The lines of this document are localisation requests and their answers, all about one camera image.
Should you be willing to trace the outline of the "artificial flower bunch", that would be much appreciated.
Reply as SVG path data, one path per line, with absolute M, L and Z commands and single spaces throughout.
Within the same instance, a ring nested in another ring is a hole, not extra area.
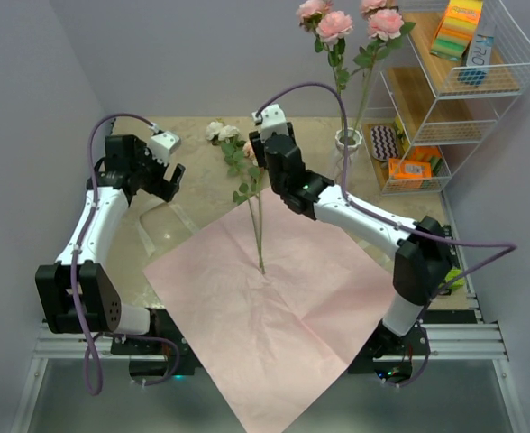
M 258 268 L 262 274 L 265 274 L 262 202 L 264 169 L 258 167 L 251 142 L 242 137 L 238 127 L 216 119 L 206 126 L 205 138 L 221 150 L 224 163 L 228 167 L 227 175 L 239 180 L 239 186 L 233 191 L 233 203 L 236 206 L 248 204 L 258 255 Z

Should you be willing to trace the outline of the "purple wrapping paper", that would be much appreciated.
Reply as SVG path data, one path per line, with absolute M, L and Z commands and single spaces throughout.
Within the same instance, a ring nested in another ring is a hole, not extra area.
M 264 236 L 236 207 L 144 275 L 249 432 L 281 432 L 345 371 L 394 297 L 344 231 L 262 193 Z

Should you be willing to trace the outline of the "beige printed ribbon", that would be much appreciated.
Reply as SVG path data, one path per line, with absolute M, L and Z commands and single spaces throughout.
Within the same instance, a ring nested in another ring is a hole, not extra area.
M 168 204 L 158 198 L 138 207 L 135 228 L 145 253 L 151 257 L 157 247 L 174 246 L 200 231 L 200 227 L 180 204 Z

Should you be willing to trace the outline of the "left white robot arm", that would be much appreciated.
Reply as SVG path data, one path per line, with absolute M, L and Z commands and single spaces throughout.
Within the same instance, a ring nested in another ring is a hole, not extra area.
M 55 263 L 35 273 L 46 322 L 54 334 L 79 334 L 80 322 L 91 333 L 132 335 L 144 354 L 157 352 L 163 332 L 151 323 L 151 311 L 122 303 L 105 271 L 116 229 L 139 191 L 169 203 L 185 172 L 176 166 L 165 177 L 172 154 L 181 144 L 172 132 L 160 131 L 144 142 L 132 134 L 105 138 L 105 155 L 87 181 L 86 203 L 78 224 Z

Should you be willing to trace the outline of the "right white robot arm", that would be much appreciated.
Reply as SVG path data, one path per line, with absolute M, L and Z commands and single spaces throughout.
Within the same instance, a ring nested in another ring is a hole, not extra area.
M 409 332 L 423 316 L 452 268 L 451 252 L 440 223 L 390 214 L 353 196 L 306 168 L 293 134 L 249 141 L 272 191 L 294 213 L 349 231 L 380 249 L 394 263 L 394 299 L 361 352 L 372 359 L 399 354 Z

